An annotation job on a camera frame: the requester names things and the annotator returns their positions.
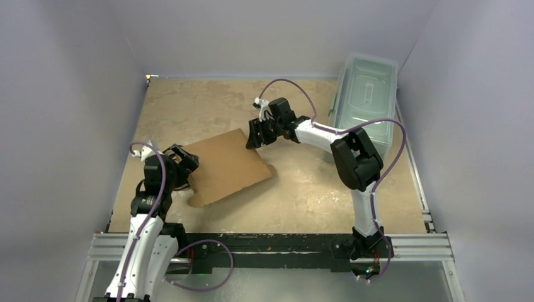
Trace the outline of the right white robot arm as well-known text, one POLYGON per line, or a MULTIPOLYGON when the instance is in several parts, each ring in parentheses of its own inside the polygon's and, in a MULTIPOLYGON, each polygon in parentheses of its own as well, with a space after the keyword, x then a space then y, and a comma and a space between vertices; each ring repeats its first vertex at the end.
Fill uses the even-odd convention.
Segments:
POLYGON ((259 116, 249 121, 247 149, 260 148, 282 137, 317 147, 331 154, 338 176, 351 191, 355 224, 351 259, 381 253, 383 229, 377 215, 373 187, 380 179, 383 160, 362 128, 345 132, 316 125, 307 116, 296 116, 285 98, 274 101, 256 98, 259 116))

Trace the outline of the brown cardboard box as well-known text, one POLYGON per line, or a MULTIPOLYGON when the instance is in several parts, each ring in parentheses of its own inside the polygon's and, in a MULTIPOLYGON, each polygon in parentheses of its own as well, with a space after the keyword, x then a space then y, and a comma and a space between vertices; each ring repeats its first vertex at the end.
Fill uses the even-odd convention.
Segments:
POLYGON ((258 152, 246 148, 246 142, 238 128, 185 146, 199 157, 199 166, 189 177, 193 190, 189 206, 201 208, 273 177, 258 152))

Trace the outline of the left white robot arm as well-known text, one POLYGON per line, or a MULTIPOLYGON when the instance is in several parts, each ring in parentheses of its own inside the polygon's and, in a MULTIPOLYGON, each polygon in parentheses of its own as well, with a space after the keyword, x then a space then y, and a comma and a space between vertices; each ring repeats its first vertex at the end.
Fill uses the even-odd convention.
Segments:
POLYGON ((155 142, 131 143, 129 152, 144 165, 144 177, 130 205, 130 226, 121 259, 104 295, 93 301, 154 301, 173 257, 188 248, 185 228, 168 223, 172 193, 188 184, 197 155, 180 145, 160 151, 155 142))

